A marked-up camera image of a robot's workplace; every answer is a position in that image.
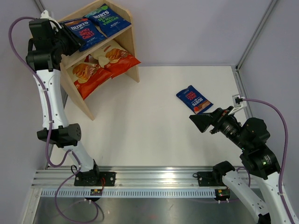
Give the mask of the Burts spicy sweet chilli bag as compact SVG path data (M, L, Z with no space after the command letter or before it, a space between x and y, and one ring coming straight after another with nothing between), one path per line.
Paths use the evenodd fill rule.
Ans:
M85 45L79 49L79 52L85 51L92 46L106 40L106 37L95 27L88 19L83 18L78 24L65 24L70 31L85 41Z

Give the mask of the Burts sea salt vinegar bag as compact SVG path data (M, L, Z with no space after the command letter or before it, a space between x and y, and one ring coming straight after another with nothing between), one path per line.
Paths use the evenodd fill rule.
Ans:
M84 17L97 25L107 37L111 37L131 25L107 4L103 4Z

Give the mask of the cassava chips bag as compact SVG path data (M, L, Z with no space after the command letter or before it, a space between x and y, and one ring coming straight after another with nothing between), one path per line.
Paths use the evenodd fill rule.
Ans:
M102 68L112 73L112 79L141 63L115 40L111 40L101 46L92 52L91 56L98 60Z
M112 77L91 55L69 67L67 72L83 100Z

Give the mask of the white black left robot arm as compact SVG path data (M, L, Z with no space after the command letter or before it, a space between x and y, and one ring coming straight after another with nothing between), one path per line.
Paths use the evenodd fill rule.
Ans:
M34 71L43 110L43 128L37 137L47 145L63 149L72 158L78 169L75 186L102 184L98 165L82 145L80 125L68 122L60 89L62 55L72 55L84 42L53 19L34 19L29 22L29 29L32 38L26 63Z

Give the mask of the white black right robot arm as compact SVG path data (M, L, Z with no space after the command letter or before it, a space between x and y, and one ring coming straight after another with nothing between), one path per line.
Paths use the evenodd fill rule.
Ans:
M210 113L191 115L189 118L201 133L212 126L211 134L220 132L241 149L241 162L254 178L263 198L258 197L243 182L228 161L213 166L213 182L231 189L257 224L297 224L299 218L279 180L283 171L282 165L266 145L270 133L265 122L262 119L249 118L241 125L232 113L233 110L232 106L227 109L218 108Z

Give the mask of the grey aluminium frame post left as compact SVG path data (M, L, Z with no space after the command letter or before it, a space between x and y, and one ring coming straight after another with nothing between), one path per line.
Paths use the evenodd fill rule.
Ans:
M33 0L35 3L37 9L42 13L44 10L46 10L46 7L42 0Z

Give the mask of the grey aluminium frame post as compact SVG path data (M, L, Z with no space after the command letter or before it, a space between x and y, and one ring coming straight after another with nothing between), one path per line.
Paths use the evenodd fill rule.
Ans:
M42 13L44 10L46 10L46 7L42 0L33 0L35 3L37 9Z
M279 3L279 0L271 0L269 5L267 6L264 14L262 15L261 20L259 21L252 37L250 38L249 43L247 44L241 58L239 59L238 63L235 66L235 69L237 72L239 72L245 62L245 60L247 59L247 57L249 56L251 50L253 49L255 43L257 42L260 34L262 33L263 29L266 26L266 23L268 22L271 14L273 13L274 9L276 8L277 4Z

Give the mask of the grey aluminium frame post right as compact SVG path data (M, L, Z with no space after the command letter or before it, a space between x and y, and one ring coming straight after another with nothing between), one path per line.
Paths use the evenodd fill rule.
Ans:
M263 29L266 26L266 23L268 22L271 14L273 13L274 9L276 8L277 4L279 3L279 0L271 0L269 5L267 6L264 14L262 15L261 20L259 21L252 37L250 38L249 43L247 44L241 58L239 59L238 63L235 66L235 69L237 72L239 72L245 62L245 60L247 59L247 57L249 56L251 50L253 49L255 43L257 42L260 34L262 33Z

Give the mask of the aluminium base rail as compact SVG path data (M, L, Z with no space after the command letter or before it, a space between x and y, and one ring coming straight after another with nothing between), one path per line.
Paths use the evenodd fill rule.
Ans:
M194 173L212 171L211 166L181 167L100 167L102 172L115 172L114 189L198 189ZM37 170L31 187L55 188L72 175L70 166Z

